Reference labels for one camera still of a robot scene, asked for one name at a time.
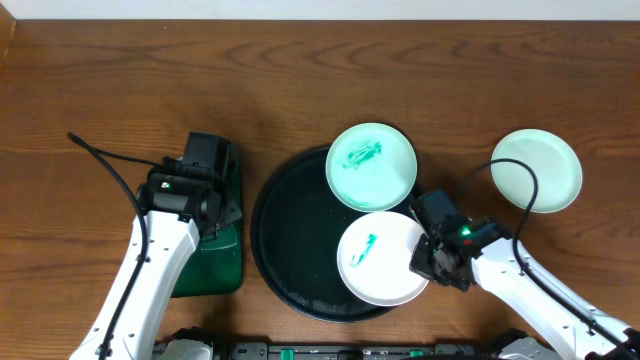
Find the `white plate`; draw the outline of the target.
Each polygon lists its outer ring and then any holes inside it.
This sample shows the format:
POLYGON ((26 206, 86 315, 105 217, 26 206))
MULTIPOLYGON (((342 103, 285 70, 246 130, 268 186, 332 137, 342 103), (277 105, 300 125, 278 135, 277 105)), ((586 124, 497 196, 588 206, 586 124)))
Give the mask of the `white plate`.
POLYGON ((337 266, 346 287, 359 299, 394 307, 413 300, 429 281, 410 270, 423 228, 406 215, 366 214, 347 227, 339 241, 337 266))

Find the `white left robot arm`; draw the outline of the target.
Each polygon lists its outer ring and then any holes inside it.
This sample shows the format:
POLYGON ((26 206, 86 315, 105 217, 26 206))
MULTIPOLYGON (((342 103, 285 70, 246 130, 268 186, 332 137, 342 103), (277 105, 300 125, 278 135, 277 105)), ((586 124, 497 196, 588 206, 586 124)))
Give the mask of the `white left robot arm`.
POLYGON ((115 178, 134 207, 123 262, 75 359, 212 359, 214 345, 181 335, 156 344, 172 298, 228 294, 243 280, 239 156, 226 138, 189 134, 182 156, 149 162, 136 191, 111 166, 111 153, 75 134, 115 178))

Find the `mint plate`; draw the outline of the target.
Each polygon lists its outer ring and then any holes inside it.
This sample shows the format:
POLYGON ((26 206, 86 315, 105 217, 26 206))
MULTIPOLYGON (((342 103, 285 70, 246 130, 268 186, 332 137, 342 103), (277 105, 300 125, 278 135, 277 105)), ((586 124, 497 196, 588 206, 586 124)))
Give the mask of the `mint plate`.
POLYGON ((498 142, 491 159, 492 179, 501 194, 524 209, 553 213, 570 206, 583 183, 580 160, 559 136, 539 129, 510 133, 498 142))
POLYGON ((399 130, 382 123, 362 123, 342 132, 325 162, 326 180, 335 197, 361 212, 386 211, 413 189, 416 152, 399 130))

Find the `green sponge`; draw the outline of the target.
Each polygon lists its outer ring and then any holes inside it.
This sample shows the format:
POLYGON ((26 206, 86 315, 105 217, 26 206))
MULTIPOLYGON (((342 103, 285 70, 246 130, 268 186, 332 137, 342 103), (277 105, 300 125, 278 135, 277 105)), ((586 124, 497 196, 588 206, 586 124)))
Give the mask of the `green sponge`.
POLYGON ((236 247, 241 242, 241 231, 235 225, 224 228, 215 228, 207 233, 201 241, 201 247, 205 251, 227 250, 236 247))

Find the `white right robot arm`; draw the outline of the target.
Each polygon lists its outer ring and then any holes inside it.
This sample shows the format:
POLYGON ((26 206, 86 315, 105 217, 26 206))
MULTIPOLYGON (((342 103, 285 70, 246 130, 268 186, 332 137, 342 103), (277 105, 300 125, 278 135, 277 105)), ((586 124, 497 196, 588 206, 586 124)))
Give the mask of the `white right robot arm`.
POLYGON ((424 229, 409 269, 462 292, 477 285, 509 305, 563 359, 637 359, 639 331, 607 315, 540 265, 492 217, 471 219, 436 190, 409 210, 424 229))

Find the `black round tray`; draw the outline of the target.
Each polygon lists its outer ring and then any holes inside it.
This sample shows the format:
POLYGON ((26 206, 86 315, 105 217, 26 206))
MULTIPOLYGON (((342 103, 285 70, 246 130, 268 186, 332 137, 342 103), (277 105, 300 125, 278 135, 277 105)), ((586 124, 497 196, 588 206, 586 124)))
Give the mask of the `black round tray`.
POLYGON ((325 174, 329 148, 300 153, 266 182, 253 210, 251 248, 271 291, 314 319, 353 323, 388 313, 354 295, 339 275, 340 238, 360 211, 344 205, 325 174))

